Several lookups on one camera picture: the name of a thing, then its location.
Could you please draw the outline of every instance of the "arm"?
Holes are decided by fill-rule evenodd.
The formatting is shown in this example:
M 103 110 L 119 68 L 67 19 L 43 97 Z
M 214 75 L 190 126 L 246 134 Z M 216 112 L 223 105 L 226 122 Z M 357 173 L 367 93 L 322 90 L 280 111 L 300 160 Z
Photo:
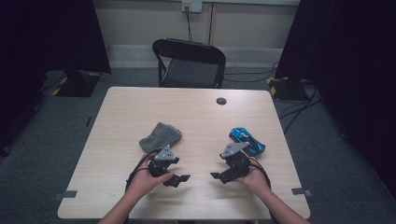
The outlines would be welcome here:
M 243 184 L 248 190 L 257 195 L 279 223 L 309 223 L 271 191 L 265 181 L 264 175 L 258 168 L 250 168 L 248 175 L 239 177 L 236 181 Z
M 114 207 L 99 221 L 99 223 L 117 224 L 123 223 L 125 218 L 131 213 L 134 206 L 139 202 L 143 196 L 150 193 L 157 185 L 172 178 L 173 174 L 167 173 L 158 177 L 153 177 L 149 173 L 149 160 L 154 157 L 154 154 L 148 157 L 142 165 L 140 165 L 138 172 L 135 174 L 131 185 L 126 190 L 122 198 L 114 205 Z

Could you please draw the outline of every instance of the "chair seat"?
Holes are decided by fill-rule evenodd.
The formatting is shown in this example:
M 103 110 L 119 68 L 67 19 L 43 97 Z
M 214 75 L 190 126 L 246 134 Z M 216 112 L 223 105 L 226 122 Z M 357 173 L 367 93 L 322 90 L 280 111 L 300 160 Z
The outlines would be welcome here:
M 221 67 L 212 63 L 198 63 L 172 59 L 163 84 L 190 88 L 216 88 Z

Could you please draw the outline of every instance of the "black chair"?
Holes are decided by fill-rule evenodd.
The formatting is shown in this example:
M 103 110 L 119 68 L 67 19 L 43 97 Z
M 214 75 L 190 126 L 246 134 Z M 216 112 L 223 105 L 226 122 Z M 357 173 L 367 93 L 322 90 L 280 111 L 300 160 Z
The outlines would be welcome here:
M 160 87 L 221 88 L 226 59 L 219 49 L 170 38 L 155 41 L 152 49 L 158 59 Z M 167 67 L 163 58 L 171 59 Z

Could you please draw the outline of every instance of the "wall socket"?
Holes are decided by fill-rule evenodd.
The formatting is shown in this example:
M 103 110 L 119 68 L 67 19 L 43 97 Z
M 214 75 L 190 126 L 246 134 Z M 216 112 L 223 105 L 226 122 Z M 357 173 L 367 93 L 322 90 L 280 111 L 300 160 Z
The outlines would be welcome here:
M 181 1 L 181 11 L 202 12 L 202 1 Z

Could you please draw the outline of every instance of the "black round hole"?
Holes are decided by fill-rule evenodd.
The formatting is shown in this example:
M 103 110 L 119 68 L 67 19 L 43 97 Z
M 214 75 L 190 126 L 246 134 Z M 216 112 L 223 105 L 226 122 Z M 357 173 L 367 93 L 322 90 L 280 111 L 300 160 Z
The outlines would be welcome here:
M 225 104 L 227 104 L 227 100 L 224 99 L 224 98 L 222 98 L 222 97 L 219 97 L 219 98 L 216 100 L 216 103 L 218 103 L 218 105 L 225 105 Z

